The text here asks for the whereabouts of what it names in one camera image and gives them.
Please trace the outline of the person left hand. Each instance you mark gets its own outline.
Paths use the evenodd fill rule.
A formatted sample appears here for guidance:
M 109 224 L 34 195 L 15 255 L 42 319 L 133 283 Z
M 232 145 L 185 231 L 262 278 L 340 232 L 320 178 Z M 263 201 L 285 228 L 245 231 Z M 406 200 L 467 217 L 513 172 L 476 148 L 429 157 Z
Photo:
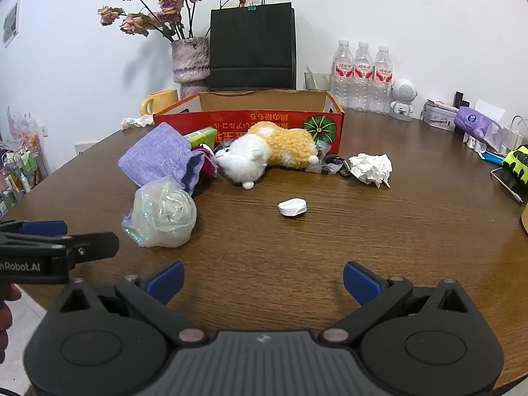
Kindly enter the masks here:
M 17 301 L 21 298 L 21 292 L 19 288 L 11 284 L 9 290 L 5 295 L 5 298 L 1 301 L 0 309 L 0 363 L 5 361 L 5 352 L 9 344 L 9 337 L 7 331 L 13 325 L 13 315 L 11 309 L 7 303 L 11 301 Z

